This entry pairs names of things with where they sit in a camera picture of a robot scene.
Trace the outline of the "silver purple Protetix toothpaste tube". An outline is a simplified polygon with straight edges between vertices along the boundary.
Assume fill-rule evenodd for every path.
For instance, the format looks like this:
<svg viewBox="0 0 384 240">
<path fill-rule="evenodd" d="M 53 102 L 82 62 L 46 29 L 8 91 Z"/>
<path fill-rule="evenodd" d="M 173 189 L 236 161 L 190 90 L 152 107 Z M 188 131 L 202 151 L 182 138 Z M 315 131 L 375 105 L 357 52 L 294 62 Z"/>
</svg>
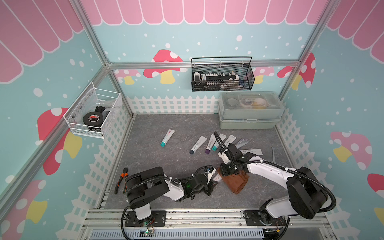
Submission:
<svg viewBox="0 0 384 240">
<path fill-rule="evenodd" d="M 236 144 L 235 144 L 235 147 L 240 149 L 241 147 L 245 146 L 246 144 L 248 144 L 249 141 L 244 139 L 244 138 L 241 138 Z"/>
</svg>

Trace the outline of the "brown cloth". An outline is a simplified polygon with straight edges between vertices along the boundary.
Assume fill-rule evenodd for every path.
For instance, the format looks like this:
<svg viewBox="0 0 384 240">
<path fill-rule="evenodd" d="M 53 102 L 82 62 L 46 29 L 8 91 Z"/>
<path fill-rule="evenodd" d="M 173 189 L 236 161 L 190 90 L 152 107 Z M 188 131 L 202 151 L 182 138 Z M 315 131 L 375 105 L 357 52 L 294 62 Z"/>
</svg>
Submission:
<svg viewBox="0 0 384 240">
<path fill-rule="evenodd" d="M 243 190 L 248 182 L 248 179 L 250 178 L 249 175 L 244 171 L 241 171 L 238 175 L 224 176 L 222 174 L 222 169 L 218 168 L 218 173 L 224 183 L 235 195 L 239 194 Z"/>
</svg>

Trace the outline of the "white R&O purple cap tube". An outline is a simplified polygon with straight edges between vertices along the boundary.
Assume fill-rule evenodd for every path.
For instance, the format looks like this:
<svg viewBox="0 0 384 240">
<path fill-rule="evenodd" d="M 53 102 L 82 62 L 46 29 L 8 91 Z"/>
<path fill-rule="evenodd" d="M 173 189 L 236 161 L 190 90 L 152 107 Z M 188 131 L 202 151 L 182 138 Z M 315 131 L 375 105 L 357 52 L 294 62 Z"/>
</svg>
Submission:
<svg viewBox="0 0 384 240">
<path fill-rule="evenodd" d="M 206 154 L 209 154 L 211 152 L 215 142 L 216 142 L 216 137 L 214 134 L 211 134 L 208 145 L 207 145 L 206 150 L 205 150 Z"/>
</svg>

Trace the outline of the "white dark cap toothpaste tube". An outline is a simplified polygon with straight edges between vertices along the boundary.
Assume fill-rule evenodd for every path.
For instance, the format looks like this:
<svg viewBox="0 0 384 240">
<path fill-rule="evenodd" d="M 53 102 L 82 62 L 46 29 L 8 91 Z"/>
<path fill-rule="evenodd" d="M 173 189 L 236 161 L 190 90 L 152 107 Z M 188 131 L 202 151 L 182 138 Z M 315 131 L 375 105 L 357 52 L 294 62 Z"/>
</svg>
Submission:
<svg viewBox="0 0 384 240">
<path fill-rule="evenodd" d="M 191 148 L 191 150 L 189 151 L 189 153 L 190 153 L 191 155 L 193 155 L 193 154 L 196 152 L 196 150 L 198 150 L 199 147 L 200 147 L 206 140 L 207 140 L 206 137 L 204 137 L 204 136 L 200 136 L 200 138 L 197 140 L 197 142 L 196 142 L 196 143 L 194 144 L 194 146 Z"/>
</svg>

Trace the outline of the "white pink cap toothpaste tube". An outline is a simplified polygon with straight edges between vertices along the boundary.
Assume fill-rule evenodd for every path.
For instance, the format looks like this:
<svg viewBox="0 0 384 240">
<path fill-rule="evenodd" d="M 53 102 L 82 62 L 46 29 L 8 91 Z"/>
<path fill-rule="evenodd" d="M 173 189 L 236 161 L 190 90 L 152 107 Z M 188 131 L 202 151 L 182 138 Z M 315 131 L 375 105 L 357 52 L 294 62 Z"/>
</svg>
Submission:
<svg viewBox="0 0 384 240">
<path fill-rule="evenodd" d="M 222 177 L 220 174 L 217 174 L 214 178 L 212 178 L 213 181 L 220 182 L 222 180 Z"/>
</svg>

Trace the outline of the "white R&O tube red scribble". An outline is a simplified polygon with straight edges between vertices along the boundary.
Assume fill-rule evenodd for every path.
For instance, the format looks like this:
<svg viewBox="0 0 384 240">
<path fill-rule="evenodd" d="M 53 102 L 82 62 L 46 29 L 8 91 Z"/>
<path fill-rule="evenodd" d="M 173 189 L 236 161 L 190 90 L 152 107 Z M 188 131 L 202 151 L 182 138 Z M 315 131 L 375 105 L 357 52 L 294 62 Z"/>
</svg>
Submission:
<svg viewBox="0 0 384 240">
<path fill-rule="evenodd" d="M 233 135 L 229 135 L 229 137 L 225 141 L 225 146 L 228 146 L 230 143 L 233 143 L 237 138 Z"/>
</svg>

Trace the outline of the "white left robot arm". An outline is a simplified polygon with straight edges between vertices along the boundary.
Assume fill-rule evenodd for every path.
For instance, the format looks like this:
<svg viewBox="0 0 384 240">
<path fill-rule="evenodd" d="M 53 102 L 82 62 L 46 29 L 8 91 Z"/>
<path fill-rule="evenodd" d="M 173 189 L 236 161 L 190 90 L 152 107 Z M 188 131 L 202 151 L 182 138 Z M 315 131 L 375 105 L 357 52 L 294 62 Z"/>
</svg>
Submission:
<svg viewBox="0 0 384 240">
<path fill-rule="evenodd" d="M 119 186 L 124 184 L 123 194 L 129 203 L 129 209 L 140 222 L 148 222 L 153 218 L 150 203 L 160 197 L 167 197 L 174 202 L 186 199 L 193 200 L 197 194 L 205 193 L 210 196 L 217 181 L 213 180 L 216 169 L 211 166 L 198 168 L 194 174 L 182 179 L 168 177 L 161 167 L 155 167 L 134 175 L 128 174 L 128 168 L 123 173 L 115 187 L 115 194 Z"/>
</svg>

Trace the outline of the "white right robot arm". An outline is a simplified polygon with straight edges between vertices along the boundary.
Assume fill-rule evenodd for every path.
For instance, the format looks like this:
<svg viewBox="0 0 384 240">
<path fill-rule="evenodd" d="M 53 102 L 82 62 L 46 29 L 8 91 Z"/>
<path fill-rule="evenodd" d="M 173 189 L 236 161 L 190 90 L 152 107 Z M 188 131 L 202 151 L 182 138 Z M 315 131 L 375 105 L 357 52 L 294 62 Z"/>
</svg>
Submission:
<svg viewBox="0 0 384 240">
<path fill-rule="evenodd" d="M 258 216 L 264 225 L 270 225 L 280 217 L 301 216 L 311 220 L 317 213 L 329 212 L 337 205 L 332 191 L 320 183 L 306 167 L 288 168 L 250 152 L 243 154 L 234 144 L 221 148 L 219 157 L 223 160 L 220 171 L 223 177 L 241 172 L 254 174 L 288 191 L 287 196 L 269 199 L 259 208 Z"/>
</svg>

